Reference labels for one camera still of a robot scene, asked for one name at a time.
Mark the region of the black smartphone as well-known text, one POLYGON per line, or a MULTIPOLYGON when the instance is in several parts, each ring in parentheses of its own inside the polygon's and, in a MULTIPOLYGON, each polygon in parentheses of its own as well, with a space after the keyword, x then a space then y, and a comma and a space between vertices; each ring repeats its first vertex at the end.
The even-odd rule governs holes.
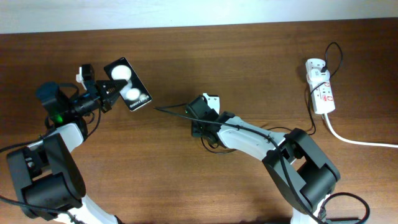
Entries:
POLYGON ((152 101, 149 91, 125 57, 106 65, 104 71, 111 80, 127 81, 119 94, 130 111, 136 111, 152 101))

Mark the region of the white power strip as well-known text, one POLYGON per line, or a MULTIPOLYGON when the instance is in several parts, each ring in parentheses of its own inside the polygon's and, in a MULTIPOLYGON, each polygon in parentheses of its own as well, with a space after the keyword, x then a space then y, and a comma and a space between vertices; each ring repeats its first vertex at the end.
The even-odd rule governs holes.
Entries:
MULTIPOLYGON (((325 61, 319 58, 308 59, 305 63, 307 72, 314 68, 317 68, 322 72, 322 68, 324 66, 325 61)), ((315 85, 309 85, 309 88, 312 92, 311 97, 315 114, 327 114, 335 110, 335 102, 330 80, 315 85)))

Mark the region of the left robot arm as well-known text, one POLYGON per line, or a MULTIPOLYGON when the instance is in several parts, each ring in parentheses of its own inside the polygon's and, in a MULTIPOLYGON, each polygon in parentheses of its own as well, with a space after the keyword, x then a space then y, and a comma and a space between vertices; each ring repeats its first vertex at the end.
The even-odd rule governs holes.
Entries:
POLYGON ((37 140, 5 147, 17 205, 25 216, 61 223, 120 223, 86 194, 82 175, 71 152, 90 132, 85 116, 109 111, 127 85, 126 80, 85 81, 86 92, 71 97, 55 82, 41 85, 36 96, 53 125, 37 140))

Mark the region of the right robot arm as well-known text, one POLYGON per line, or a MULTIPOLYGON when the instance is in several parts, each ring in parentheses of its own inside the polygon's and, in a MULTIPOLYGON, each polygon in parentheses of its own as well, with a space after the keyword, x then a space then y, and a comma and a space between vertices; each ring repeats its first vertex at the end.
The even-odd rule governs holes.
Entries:
POLYGON ((315 223, 321 203, 341 178, 331 160, 304 130, 268 131, 233 113, 219 114, 219 105, 203 95, 186 106, 194 118, 192 136, 212 148, 237 149, 260 160, 293 208, 291 223, 315 223))

